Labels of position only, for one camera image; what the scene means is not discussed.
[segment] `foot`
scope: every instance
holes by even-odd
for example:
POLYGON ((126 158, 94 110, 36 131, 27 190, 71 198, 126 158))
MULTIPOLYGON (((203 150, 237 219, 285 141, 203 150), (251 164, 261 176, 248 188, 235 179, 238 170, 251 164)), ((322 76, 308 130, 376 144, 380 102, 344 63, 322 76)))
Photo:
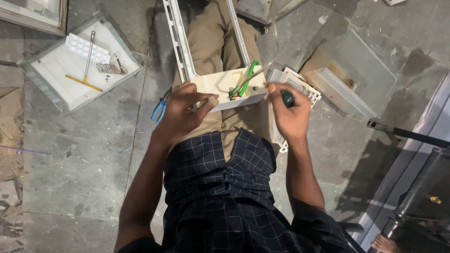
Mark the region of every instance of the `foot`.
POLYGON ((375 236, 375 239, 370 243, 370 246, 382 253, 400 253, 400 249, 393 240, 380 234, 375 236))

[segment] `fingernail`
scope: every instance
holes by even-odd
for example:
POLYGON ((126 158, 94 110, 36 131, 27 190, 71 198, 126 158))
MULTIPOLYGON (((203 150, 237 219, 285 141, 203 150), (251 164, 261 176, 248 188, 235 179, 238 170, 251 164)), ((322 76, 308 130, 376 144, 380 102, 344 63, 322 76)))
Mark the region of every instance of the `fingernail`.
POLYGON ((215 97, 209 97, 208 99, 213 107, 216 107, 219 104, 219 100, 217 100, 215 97))
POLYGON ((275 84, 269 85, 269 93, 274 93, 277 90, 277 86, 275 84))

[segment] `yellow handle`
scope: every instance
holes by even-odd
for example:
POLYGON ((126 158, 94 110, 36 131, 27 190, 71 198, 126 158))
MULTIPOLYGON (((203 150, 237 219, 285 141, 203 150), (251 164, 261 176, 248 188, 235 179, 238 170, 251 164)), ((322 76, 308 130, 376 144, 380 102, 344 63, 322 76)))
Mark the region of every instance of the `yellow handle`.
POLYGON ((92 88, 92 89, 94 89, 94 90, 98 90, 98 91, 100 91, 100 92, 103 92, 102 89, 99 89, 99 88, 97 88, 97 87, 95 87, 95 86, 92 86, 92 85, 86 83, 87 76, 85 76, 84 81, 80 81, 80 80, 78 80, 78 79, 76 79, 76 78, 73 78, 73 77, 71 77, 71 76, 69 76, 69 75, 66 75, 66 77, 67 77, 67 78, 70 78, 70 79, 72 79, 72 80, 74 80, 74 81, 77 81, 77 82, 79 82, 79 83, 81 83, 81 84, 84 84, 84 85, 86 85, 86 86, 88 86, 88 87, 90 87, 90 88, 92 88))

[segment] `khaki pants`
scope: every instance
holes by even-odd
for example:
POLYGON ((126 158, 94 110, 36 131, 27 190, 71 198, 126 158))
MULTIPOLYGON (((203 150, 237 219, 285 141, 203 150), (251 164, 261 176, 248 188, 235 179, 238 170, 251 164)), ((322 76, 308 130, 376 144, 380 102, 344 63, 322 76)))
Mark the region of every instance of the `khaki pants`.
MULTIPOLYGON (((238 22, 250 61, 261 62, 256 46, 257 31, 241 18, 238 18, 238 22)), ((198 75, 221 72, 221 59, 224 71, 245 67, 225 0, 212 0, 203 13, 189 25, 187 37, 198 75)), ((180 85, 181 79, 177 69, 173 90, 180 85)), ((241 127, 272 142, 272 122, 272 110, 269 110, 266 100, 263 99, 256 104, 209 113, 199 127, 177 143, 202 134, 221 131, 225 161, 228 161, 234 139, 241 127)))

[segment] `white plastic rail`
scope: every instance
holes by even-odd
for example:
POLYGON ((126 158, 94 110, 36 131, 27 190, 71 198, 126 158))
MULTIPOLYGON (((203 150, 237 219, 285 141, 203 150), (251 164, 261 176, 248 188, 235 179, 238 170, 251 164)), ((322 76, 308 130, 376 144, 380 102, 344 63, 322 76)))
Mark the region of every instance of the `white plastic rail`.
MULTIPOLYGON (((183 20, 181 19, 178 2, 177 0, 162 1, 164 3, 164 10, 166 11, 167 22, 169 24, 169 30, 172 37, 181 82, 190 81, 192 77, 198 77, 199 75, 194 69, 191 51, 189 50, 188 39, 183 26, 183 20)), ((238 39, 239 49, 241 51, 242 58, 244 59, 245 67, 249 68, 251 62, 244 44, 244 39, 239 27, 238 17, 236 16, 236 12, 233 7, 233 2, 232 0, 226 0, 226 2, 228 5, 231 22, 233 22, 236 38, 238 39)))
POLYGON ((236 16, 236 11, 234 10, 232 0, 226 0, 228 5, 229 15, 231 17, 231 22, 233 22, 234 32, 236 33, 236 38, 238 39, 239 49, 241 50, 242 59, 244 59, 245 67, 249 68, 252 64, 250 58, 248 57, 247 48, 244 44, 244 38, 242 37, 241 28, 238 23, 238 16, 236 16))
POLYGON ((172 36, 173 48, 175 50, 176 62, 180 71, 181 82, 190 81, 192 77, 198 77, 189 50, 188 38, 186 36, 180 8, 177 0, 162 0, 166 11, 167 22, 172 36))

